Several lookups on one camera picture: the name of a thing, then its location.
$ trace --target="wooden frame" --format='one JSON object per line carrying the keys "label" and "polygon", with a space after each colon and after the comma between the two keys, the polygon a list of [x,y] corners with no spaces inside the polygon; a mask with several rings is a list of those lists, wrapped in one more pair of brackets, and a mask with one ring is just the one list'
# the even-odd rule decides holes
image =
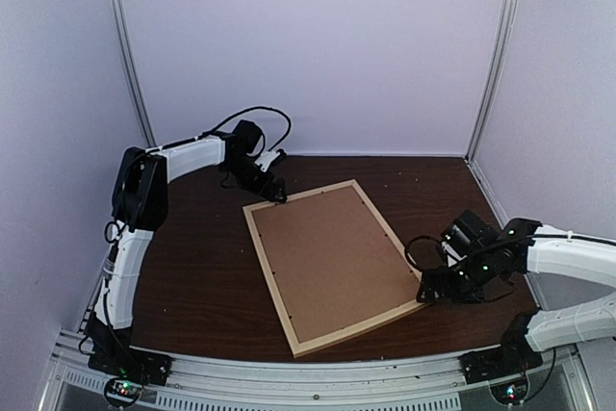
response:
{"label": "wooden frame", "polygon": [[[361,197],[362,201],[366,204],[368,209],[373,214],[374,218],[378,222],[378,224],[382,227],[383,231],[389,236],[390,240],[393,242],[394,246],[400,253],[400,257],[404,256],[404,246],[389,226],[389,224],[385,221],[385,219],[380,215],[376,207],[372,204],[368,196],[364,193],[364,191],[360,188],[359,184],[355,180],[346,181],[343,183],[338,183],[335,185],[330,185],[323,188],[318,188],[315,190],[311,190],[304,193],[293,194],[289,196],[288,202],[296,201],[298,199],[302,199],[308,196],[331,192],[334,190],[352,187],[357,194]],[[320,336],[316,339],[312,339],[306,342],[300,342],[295,333],[294,326],[292,325],[289,317],[289,313],[285,307],[285,303],[283,297],[279,291],[276,280],[272,275],[272,270],[270,267],[270,262],[268,260],[268,256],[266,254],[264,245],[260,239],[260,234],[257,228],[257,224],[255,222],[255,218],[253,216],[253,212],[258,211],[260,209],[273,207],[274,204],[269,202],[262,202],[254,205],[249,205],[244,207],[244,215],[246,218],[246,222],[248,228],[250,230],[250,235],[252,237],[252,241],[254,242],[257,255],[259,257],[259,262],[261,264],[261,268],[263,270],[264,276],[266,277],[266,281],[268,283],[269,292],[273,299],[276,312],[280,321],[282,323],[282,327],[285,331],[285,335],[287,336],[287,340],[289,342],[289,346],[293,352],[294,357],[298,357],[301,355],[308,354],[310,352],[332,346],[334,344],[340,343],[343,340],[350,339],[356,337],[360,334],[368,332],[372,329],[376,329],[379,326],[382,326],[388,322],[398,320],[410,313],[423,308],[423,304],[420,304],[416,300],[410,300],[394,309],[391,309],[387,312],[381,313],[378,316],[369,318],[367,320],[357,322],[356,324],[347,326],[343,330],[339,330],[336,332],[332,332],[330,334]],[[417,277],[418,282],[421,280],[421,274],[414,269],[411,269],[413,274]]]}

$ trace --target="wooden tabletop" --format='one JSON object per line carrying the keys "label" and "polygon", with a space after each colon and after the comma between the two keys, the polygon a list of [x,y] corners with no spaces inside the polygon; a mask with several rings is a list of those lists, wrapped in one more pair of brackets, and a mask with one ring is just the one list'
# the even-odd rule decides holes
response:
{"label": "wooden tabletop", "polygon": [[[440,233],[464,209],[496,220],[462,159],[291,157],[275,169],[288,193],[356,179],[405,243]],[[224,190],[205,168],[169,185],[169,215],[141,269],[133,345],[250,361],[408,358],[499,342],[513,317],[534,308],[522,277],[513,295],[482,305],[438,304],[355,339],[293,359],[259,266],[242,207],[251,193]],[[414,256],[436,265],[433,244]],[[490,283],[487,296],[508,291]]]}

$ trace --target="white wall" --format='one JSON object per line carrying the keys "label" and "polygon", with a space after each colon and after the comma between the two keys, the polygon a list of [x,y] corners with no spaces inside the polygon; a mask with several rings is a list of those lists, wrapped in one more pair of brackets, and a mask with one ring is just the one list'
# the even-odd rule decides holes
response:
{"label": "white wall", "polygon": [[105,255],[123,149],[143,144],[108,0],[0,0],[0,409],[34,409]]}
{"label": "white wall", "polygon": [[[285,142],[292,152],[460,155],[473,131],[501,0],[124,6],[158,143],[260,104],[293,118]],[[257,121],[274,134],[284,127],[273,116]]]}
{"label": "white wall", "polygon": [[[506,218],[616,238],[615,6],[616,0],[520,0],[477,158]],[[554,276],[538,282],[549,308],[609,291]],[[613,372],[616,345],[606,343],[582,348],[603,347],[593,356],[611,361]],[[613,385],[613,373],[593,380]],[[598,398],[603,409],[616,409],[613,390],[602,389]]]}

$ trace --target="metal track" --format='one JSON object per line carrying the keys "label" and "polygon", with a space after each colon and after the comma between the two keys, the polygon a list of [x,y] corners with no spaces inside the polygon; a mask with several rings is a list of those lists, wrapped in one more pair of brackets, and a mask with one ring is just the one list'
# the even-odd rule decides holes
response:
{"label": "metal track", "polygon": [[141,93],[141,87],[137,77],[131,42],[128,39],[128,29],[126,28],[126,19],[124,16],[122,0],[111,0],[111,3],[114,12],[115,30],[117,32],[117,39],[119,41],[119,48],[122,55],[122,63],[124,65],[124,73],[126,74],[126,81],[128,82],[128,89],[131,93],[138,123],[147,145],[150,147],[156,146],[152,125],[150,124],[147,110],[145,109],[145,104],[143,103],[143,95]]}
{"label": "metal track", "polygon": [[[88,369],[88,357],[78,350],[82,339],[80,334],[61,332],[39,411],[60,411],[57,405],[64,385],[88,390],[95,394],[92,399],[102,392],[109,377]],[[83,347],[90,351],[91,343]],[[462,406],[460,393],[487,385],[466,384],[457,360],[462,353],[329,364],[242,362],[167,353],[172,358],[167,386],[147,386],[139,405],[168,411],[456,411]],[[551,360],[549,352],[539,370],[549,368]],[[575,347],[559,348],[557,363],[566,372],[566,387],[576,409],[593,409]]]}
{"label": "metal track", "polygon": [[490,70],[488,80],[483,90],[481,98],[481,106],[475,123],[475,129],[471,137],[471,143],[467,151],[466,159],[469,163],[475,161],[481,138],[485,130],[485,125],[490,114],[490,109],[496,96],[499,79],[502,72],[502,64],[504,63],[505,49],[511,35],[511,28],[515,18],[518,0],[502,0],[500,9],[499,29],[497,30],[497,40],[492,53],[492,62],[490,62]]}

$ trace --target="wire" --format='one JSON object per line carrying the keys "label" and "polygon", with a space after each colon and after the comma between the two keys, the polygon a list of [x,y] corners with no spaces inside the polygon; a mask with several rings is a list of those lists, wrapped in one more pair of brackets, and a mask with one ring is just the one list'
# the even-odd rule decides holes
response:
{"label": "wire", "polygon": [[556,366],[556,347],[554,347],[552,349],[553,352],[553,357],[552,357],[552,365],[550,366],[550,370],[548,371],[548,375],[546,375],[546,379],[543,381],[543,383],[541,384],[541,386],[528,398],[523,398],[521,399],[518,403],[518,405],[524,405],[526,403],[528,403],[529,401],[531,401],[532,399],[535,399],[542,391],[543,389],[546,388],[546,385],[548,385],[548,382],[550,381],[550,377],[552,377],[552,373],[554,371],[554,367]]}
{"label": "wire", "polygon": [[[415,270],[419,271],[419,272],[424,272],[424,269],[422,269],[419,264],[415,261],[415,259],[413,259],[413,257],[411,257],[411,245],[413,245],[414,243],[418,242],[418,241],[432,241],[433,243],[439,244],[440,241],[437,240],[436,238],[429,236],[429,235],[420,235],[420,236],[416,236],[415,238],[413,238],[411,241],[409,241],[406,246],[404,247],[404,258],[406,259],[406,262],[408,263],[408,265],[410,265],[411,267],[413,267]],[[455,255],[451,255],[445,248],[441,247],[443,252],[450,257],[451,259],[455,260],[456,262],[460,262],[460,259],[457,258]],[[443,256],[439,255],[441,257],[441,259],[447,263],[447,259],[444,259]]]}
{"label": "wire", "polygon": [[79,346],[77,346],[77,349],[79,350],[79,352],[82,355],[86,355],[86,356],[93,356],[93,352],[87,352],[87,351],[83,351],[82,347],[84,346],[84,344],[86,343],[86,340],[89,339],[90,337],[84,337],[81,341],[79,341]]}
{"label": "wire", "polygon": [[511,291],[509,291],[508,293],[505,293],[503,295],[499,295],[497,297],[494,298],[489,298],[487,300],[481,300],[481,303],[494,303],[494,302],[498,302],[499,300],[503,300],[504,298],[509,297],[510,295],[512,295],[513,293],[516,292],[516,288],[514,287]]}
{"label": "wire", "polygon": [[467,258],[470,257],[475,257],[476,255],[480,255],[480,254],[484,254],[486,252],[489,252],[491,250],[495,250],[495,249],[499,249],[501,247],[506,247],[510,244],[515,244],[515,243],[519,243],[521,241],[525,241],[525,240],[532,240],[535,238],[540,238],[540,239],[552,239],[552,240],[579,240],[579,241],[587,241],[589,243],[597,243],[597,244],[606,244],[606,245],[612,245],[612,246],[616,246],[616,242],[610,241],[610,240],[603,240],[601,238],[592,238],[590,236],[582,236],[582,235],[572,235],[571,237],[569,235],[542,235],[542,234],[534,234],[534,235],[524,235],[524,236],[519,236],[516,238],[512,238],[509,240],[503,240],[494,244],[490,244],[490,245],[486,245],[485,247],[481,248],[481,249],[477,249],[474,250],[473,252],[470,252],[467,255]]}
{"label": "wire", "polygon": [[259,150],[259,152],[256,154],[255,157],[259,157],[263,154],[263,152],[266,150],[266,134],[265,132],[261,133],[261,140],[263,140],[263,144],[261,145],[261,149]]}
{"label": "wire", "polygon": [[413,259],[413,257],[411,257],[411,252],[410,252],[411,251],[411,245],[413,245],[414,243],[416,243],[418,241],[432,241],[434,243],[439,243],[440,241],[437,240],[436,238],[433,238],[433,237],[428,236],[428,235],[420,235],[420,236],[416,236],[415,238],[413,238],[404,247],[404,258],[406,259],[406,262],[408,262],[408,265],[413,267],[415,270],[423,273],[425,271],[425,269],[423,269],[422,267],[420,267],[418,265],[418,263],[415,261],[415,259]]}
{"label": "wire", "polygon": [[282,137],[280,137],[278,139],[278,141],[276,143],[274,143],[269,148],[270,150],[274,149],[276,146],[278,146],[280,143],[282,143],[287,137],[289,137],[289,134],[291,133],[291,128],[292,128],[293,124],[291,123],[291,119],[285,113],[283,113],[282,111],[278,110],[277,108],[270,108],[269,106],[252,106],[250,108],[246,108],[244,110],[237,111],[233,115],[225,118],[223,121],[219,122],[217,125],[215,125],[210,130],[208,130],[206,132],[203,132],[203,134],[201,134],[200,138],[205,138],[205,137],[208,137],[208,136],[214,134],[220,127],[222,127],[224,124],[226,124],[230,120],[233,120],[233,119],[235,119],[238,116],[245,115],[246,113],[250,113],[252,111],[269,111],[270,113],[276,113],[278,115],[283,116],[285,118],[285,120],[287,121],[287,130],[282,135]]}
{"label": "wire", "polygon": [[227,172],[226,175],[224,176],[224,178],[222,180],[220,180],[220,187],[223,188],[224,190],[234,190],[237,187],[237,185],[229,185],[227,183],[227,180],[229,180],[229,177],[231,176],[230,172]]}
{"label": "wire", "polygon": [[105,399],[105,401],[107,401],[107,404],[109,404],[113,408],[119,408],[119,409],[130,408],[131,406],[133,406],[139,400],[139,398],[141,398],[141,393],[143,392],[143,386],[141,385],[140,392],[137,395],[135,395],[131,399],[131,401],[129,401],[127,403],[122,402],[122,404],[116,404],[116,403],[113,403],[113,402],[111,402],[109,400],[109,398],[107,397],[107,392],[112,388],[112,384],[114,382],[119,381],[119,380],[126,380],[126,379],[124,379],[124,377],[116,376],[116,377],[112,377],[107,382],[105,382],[105,385],[103,387],[103,398]]}
{"label": "wire", "polygon": [[[128,225],[124,223],[120,227],[117,224],[117,220],[108,221],[107,224],[105,225],[105,231],[104,231],[105,241],[107,242],[107,244],[117,243],[121,239],[122,233],[124,233],[124,230],[126,229],[127,226]],[[117,230],[113,238],[111,238],[112,235],[110,234],[110,230],[112,229],[112,227],[115,227]]]}

